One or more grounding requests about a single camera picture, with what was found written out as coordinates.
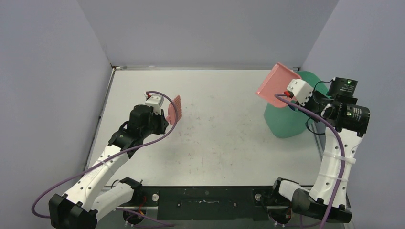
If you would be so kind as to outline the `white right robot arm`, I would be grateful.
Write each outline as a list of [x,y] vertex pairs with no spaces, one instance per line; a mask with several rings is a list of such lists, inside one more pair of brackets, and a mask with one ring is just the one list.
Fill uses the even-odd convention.
[[325,125],[325,147],[320,170],[311,189],[297,182],[278,178],[273,195],[290,203],[293,213],[326,223],[349,223],[352,213],[347,209],[347,185],[357,148],[366,134],[370,110],[359,106],[353,96],[357,87],[353,79],[335,77],[326,94],[301,79],[292,80],[275,98]]

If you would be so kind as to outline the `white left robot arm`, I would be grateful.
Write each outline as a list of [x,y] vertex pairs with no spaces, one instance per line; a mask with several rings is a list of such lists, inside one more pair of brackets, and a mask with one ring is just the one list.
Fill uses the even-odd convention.
[[139,185],[131,178],[101,194],[101,190],[150,135],[163,135],[169,123],[160,105],[136,105],[112,135],[98,160],[63,195],[49,200],[51,225],[56,229],[94,229],[98,221],[131,200]]

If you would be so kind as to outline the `pink plastic dustpan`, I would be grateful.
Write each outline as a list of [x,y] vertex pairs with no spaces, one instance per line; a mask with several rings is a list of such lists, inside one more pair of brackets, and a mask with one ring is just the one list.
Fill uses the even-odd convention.
[[268,76],[256,90],[256,95],[276,108],[286,107],[287,104],[278,100],[275,97],[275,94],[285,92],[290,82],[295,79],[302,78],[292,69],[286,67],[280,62],[277,62],[271,69]]

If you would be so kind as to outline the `pink hand brush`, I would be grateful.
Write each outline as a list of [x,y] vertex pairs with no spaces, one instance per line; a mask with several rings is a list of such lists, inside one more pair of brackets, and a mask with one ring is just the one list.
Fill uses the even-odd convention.
[[170,125],[174,125],[182,118],[181,96],[177,95],[172,101],[174,104],[169,104],[168,115],[166,117]]

